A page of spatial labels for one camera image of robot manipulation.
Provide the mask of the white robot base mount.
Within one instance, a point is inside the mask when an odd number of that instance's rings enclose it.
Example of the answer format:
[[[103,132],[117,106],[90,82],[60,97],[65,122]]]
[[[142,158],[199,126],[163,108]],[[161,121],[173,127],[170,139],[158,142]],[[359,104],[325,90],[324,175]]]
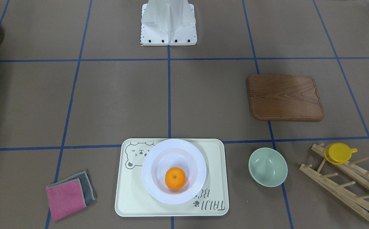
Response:
[[[194,5],[187,0],[149,0],[141,13],[141,45],[197,44]]]

